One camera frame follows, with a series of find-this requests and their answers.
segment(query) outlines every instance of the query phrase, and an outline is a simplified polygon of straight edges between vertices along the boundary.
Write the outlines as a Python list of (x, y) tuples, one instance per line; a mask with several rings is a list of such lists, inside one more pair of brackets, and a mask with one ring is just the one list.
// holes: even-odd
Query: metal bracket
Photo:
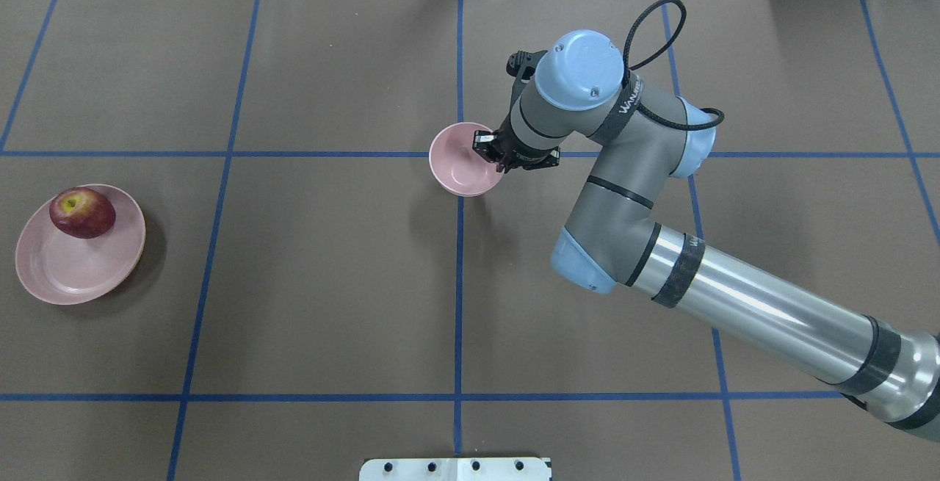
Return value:
[(552, 481), (549, 458), (368, 460), (359, 481)]

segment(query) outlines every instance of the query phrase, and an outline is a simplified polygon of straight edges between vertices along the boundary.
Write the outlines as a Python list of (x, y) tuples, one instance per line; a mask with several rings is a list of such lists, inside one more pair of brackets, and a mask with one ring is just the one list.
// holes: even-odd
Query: apple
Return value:
[(49, 217), (62, 232), (78, 238), (95, 238), (115, 225), (114, 204), (88, 187), (62, 191), (49, 204)]

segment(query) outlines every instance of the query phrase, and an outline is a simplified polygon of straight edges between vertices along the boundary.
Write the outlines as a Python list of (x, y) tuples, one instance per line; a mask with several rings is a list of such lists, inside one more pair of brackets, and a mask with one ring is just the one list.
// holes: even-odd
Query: blue joint cap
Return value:
[(541, 57), (535, 86), (558, 109), (593, 109), (621, 91), (623, 57), (610, 39), (590, 29), (567, 33)]
[(554, 243), (552, 267), (568, 281), (598, 294), (610, 294), (617, 286), (617, 281), (588, 255), (565, 228), (561, 228), (558, 242)]
[[(685, 117), (689, 124), (708, 123), (712, 120), (705, 112), (689, 105), (689, 102), (682, 97), (682, 105), (685, 105)], [(712, 146), (715, 145), (715, 127), (705, 130), (690, 130), (685, 133), (685, 150), (682, 151), (682, 158), (679, 160), (679, 166), (673, 170), (673, 178), (685, 178), (696, 172), (701, 167), (702, 162), (707, 159), (708, 154), (712, 152)]]

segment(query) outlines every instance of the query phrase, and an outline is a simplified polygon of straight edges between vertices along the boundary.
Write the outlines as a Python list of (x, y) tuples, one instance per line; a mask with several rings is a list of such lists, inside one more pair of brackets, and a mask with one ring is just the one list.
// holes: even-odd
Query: pink cup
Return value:
[(463, 197), (474, 197), (496, 186), (502, 173), (496, 172), (496, 164), (489, 163), (473, 150), (473, 133), (476, 130), (493, 132), (479, 123), (454, 123), (437, 133), (427, 160), (430, 172), (441, 187)]

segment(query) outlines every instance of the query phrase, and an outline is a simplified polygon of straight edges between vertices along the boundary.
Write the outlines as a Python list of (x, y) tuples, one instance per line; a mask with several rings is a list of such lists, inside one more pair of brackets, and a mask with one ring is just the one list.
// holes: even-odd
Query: table surface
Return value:
[[(505, 116), (506, 56), (578, 27), (620, 43), (654, 0), (2, 1), (4, 479), (339, 480), (453, 454), (550, 457), (555, 479), (940, 471), (936, 444), (786, 364), (555, 275), (593, 143), (478, 198), (434, 182), (442, 127)], [(940, 0), (684, 1), (641, 73), (728, 120), (655, 217), (937, 331)], [(143, 257), (98, 300), (41, 303), (21, 227), (86, 183), (137, 198)]]

